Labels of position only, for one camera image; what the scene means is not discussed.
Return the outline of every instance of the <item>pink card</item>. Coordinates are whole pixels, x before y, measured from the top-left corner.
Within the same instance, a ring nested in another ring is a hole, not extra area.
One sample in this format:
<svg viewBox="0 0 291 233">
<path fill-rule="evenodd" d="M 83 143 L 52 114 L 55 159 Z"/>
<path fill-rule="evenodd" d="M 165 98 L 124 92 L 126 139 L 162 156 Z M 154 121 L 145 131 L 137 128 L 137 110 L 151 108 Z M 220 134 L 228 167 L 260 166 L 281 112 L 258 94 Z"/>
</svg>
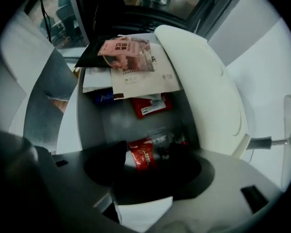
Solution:
<svg viewBox="0 0 291 233">
<path fill-rule="evenodd" d="M 139 55 L 139 42 L 129 40 L 107 40 L 102 45 L 98 55 L 136 57 Z"/>
</svg>

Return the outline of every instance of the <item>snack package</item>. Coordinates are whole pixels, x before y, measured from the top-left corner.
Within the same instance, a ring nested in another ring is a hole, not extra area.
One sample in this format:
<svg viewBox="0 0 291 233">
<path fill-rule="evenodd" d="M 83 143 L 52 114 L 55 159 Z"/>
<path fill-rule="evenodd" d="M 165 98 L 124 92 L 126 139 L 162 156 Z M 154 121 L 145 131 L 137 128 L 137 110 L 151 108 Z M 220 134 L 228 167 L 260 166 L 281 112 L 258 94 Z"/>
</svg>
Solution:
<svg viewBox="0 0 291 233">
<path fill-rule="evenodd" d="M 154 71 L 148 40 L 130 36 L 106 40 L 98 55 L 115 69 Z"/>
<path fill-rule="evenodd" d="M 113 102 L 113 91 L 112 88 L 97 90 L 93 92 L 93 98 L 95 104 L 104 104 Z"/>
<path fill-rule="evenodd" d="M 144 118 L 145 115 L 154 114 L 173 108 L 171 100 L 166 93 L 162 93 L 160 100 L 131 98 L 131 103 L 139 119 Z"/>
<path fill-rule="evenodd" d="M 169 159 L 169 147 L 174 141 L 172 133 L 159 133 L 128 143 L 138 171 L 156 170 L 160 160 Z"/>
</svg>

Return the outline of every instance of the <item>red snack wrapper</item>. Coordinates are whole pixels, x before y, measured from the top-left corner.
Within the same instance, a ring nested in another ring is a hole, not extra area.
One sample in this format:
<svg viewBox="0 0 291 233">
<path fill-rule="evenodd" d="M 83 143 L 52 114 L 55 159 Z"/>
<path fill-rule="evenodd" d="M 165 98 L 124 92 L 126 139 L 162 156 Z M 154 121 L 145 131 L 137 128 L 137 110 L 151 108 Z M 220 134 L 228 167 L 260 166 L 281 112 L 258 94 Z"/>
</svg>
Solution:
<svg viewBox="0 0 291 233">
<path fill-rule="evenodd" d="M 142 119 L 145 115 L 172 109 L 173 106 L 168 95 L 166 93 L 162 93 L 161 96 L 162 100 L 132 98 L 131 103 L 137 117 Z"/>
<path fill-rule="evenodd" d="M 128 146 L 138 171 L 157 169 L 158 165 L 153 155 L 153 142 L 151 137 L 130 142 Z"/>
</svg>

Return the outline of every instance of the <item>metal rod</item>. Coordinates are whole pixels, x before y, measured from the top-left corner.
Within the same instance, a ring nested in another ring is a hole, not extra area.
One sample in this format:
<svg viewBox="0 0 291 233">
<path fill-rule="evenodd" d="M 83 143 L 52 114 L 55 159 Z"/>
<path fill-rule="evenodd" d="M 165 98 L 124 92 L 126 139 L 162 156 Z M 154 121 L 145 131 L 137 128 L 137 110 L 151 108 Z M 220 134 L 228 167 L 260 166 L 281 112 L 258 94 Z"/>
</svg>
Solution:
<svg viewBox="0 0 291 233">
<path fill-rule="evenodd" d="M 286 144 L 288 144 L 288 140 L 287 139 L 272 141 L 272 146 L 286 145 Z"/>
</svg>

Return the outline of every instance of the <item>gray surface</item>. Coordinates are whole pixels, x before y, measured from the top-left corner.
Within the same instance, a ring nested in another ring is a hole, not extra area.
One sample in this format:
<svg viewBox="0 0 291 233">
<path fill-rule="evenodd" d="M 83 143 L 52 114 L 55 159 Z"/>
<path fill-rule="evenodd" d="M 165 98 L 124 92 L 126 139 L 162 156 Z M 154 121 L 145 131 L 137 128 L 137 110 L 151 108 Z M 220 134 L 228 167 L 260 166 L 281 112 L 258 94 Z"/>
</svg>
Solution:
<svg viewBox="0 0 291 233">
<path fill-rule="evenodd" d="M 175 110 L 147 115 L 139 119 L 130 100 L 122 100 L 101 109 L 107 143 L 135 141 L 147 137 L 157 129 L 173 129 L 181 126 Z"/>
<path fill-rule="evenodd" d="M 60 154 L 53 156 L 53 158 L 55 161 L 65 160 L 68 162 L 59 168 L 60 174 L 69 182 L 70 187 L 80 193 L 84 200 L 103 212 L 113 201 L 111 187 L 96 184 L 84 171 L 85 161 L 99 149 Z"/>
<path fill-rule="evenodd" d="M 12 120 L 25 97 L 26 92 L 0 58 L 0 130 L 9 131 Z"/>
<path fill-rule="evenodd" d="M 227 66 L 242 55 L 280 19 L 267 0 L 240 0 L 209 45 Z"/>
<path fill-rule="evenodd" d="M 199 197 L 174 201 L 149 232 L 206 233 L 235 227 L 252 216 L 241 188 L 255 185 L 270 202 L 281 195 L 275 184 L 242 160 L 210 151 L 196 154 L 214 166 L 214 181 Z"/>
</svg>

